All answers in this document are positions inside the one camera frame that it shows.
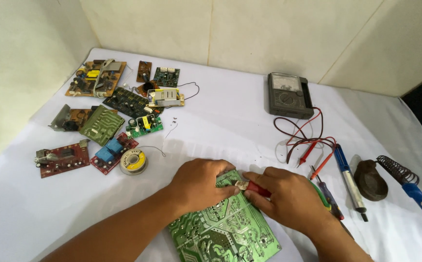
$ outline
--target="person's right hand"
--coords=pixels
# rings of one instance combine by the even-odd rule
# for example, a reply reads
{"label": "person's right hand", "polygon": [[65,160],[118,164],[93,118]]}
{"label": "person's right hand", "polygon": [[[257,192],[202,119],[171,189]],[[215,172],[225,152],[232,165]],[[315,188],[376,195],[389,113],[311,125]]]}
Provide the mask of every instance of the person's right hand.
{"label": "person's right hand", "polygon": [[244,195],[267,216],[286,227],[311,237],[328,226],[326,223],[338,223],[306,177],[274,167],[267,167],[262,175],[244,172],[243,176],[272,193],[270,201],[251,190],[246,190]]}

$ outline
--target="white tablecloth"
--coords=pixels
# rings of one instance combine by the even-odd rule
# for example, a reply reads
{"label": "white tablecloth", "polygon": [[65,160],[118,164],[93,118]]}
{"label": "white tablecloth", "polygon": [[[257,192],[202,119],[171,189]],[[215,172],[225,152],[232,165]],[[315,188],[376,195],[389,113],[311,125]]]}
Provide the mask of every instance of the white tablecloth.
{"label": "white tablecloth", "polygon": [[[97,98],[64,96],[69,80],[0,155],[0,262],[41,259],[90,225],[167,185],[187,160],[223,158],[238,170],[261,172],[266,166],[275,166],[308,175],[309,165],[317,166],[329,152],[328,148],[317,146],[307,163],[296,169],[298,158],[308,147],[303,145],[294,151],[289,165],[284,163],[286,148],[281,144],[288,136],[272,125],[274,116],[267,112],[264,75],[105,49],[93,49],[87,61],[107,58],[126,61],[133,68],[133,75],[126,81],[130,86],[139,85],[135,82],[139,60],[152,62],[153,70],[180,68],[179,84],[195,81],[200,86],[199,94],[187,100],[184,107],[164,111],[164,131],[137,139],[139,146],[163,147],[167,157],[162,157],[157,149],[143,147],[149,166],[138,176],[124,175],[118,168],[105,176],[88,166],[41,179],[33,163],[37,150],[74,144],[84,138],[77,132],[55,132],[47,127],[62,106],[90,108],[102,102]],[[129,72],[125,69],[120,83],[125,82]],[[387,155],[420,175],[422,189],[422,127],[399,98],[317,84],[309,87],[313,104],[324,113],[324,135],[334,136],[342,145],[353,172],[359,158]],[[191,84],[180,90],[190,97],[197,87]],[[176,125],[173,121],[178,126],[164,140]],[[289,125],[282,126],[293,130]],[[318,120],[306,126],[307,136],[319,131]],[[90,157],[99,148],[90,142]],[[342,209],[344,224],[375,261],[422,261],[422,211],[387,172],[379,166],[377,170],[388,183],[389,195],[379,202],[364,200],[369,222],[363,222],[353,210],[334,158],[320,176]],[[289,255],[291,261],[300,261],[297,250],[304,261],[317,261],[308,238],[273,221],[269,223],[284,252],[273,257],[272,262],[286,261],[282,254]],[[178,261],[165,229],[138,261],[168,261],[171,257]]]}

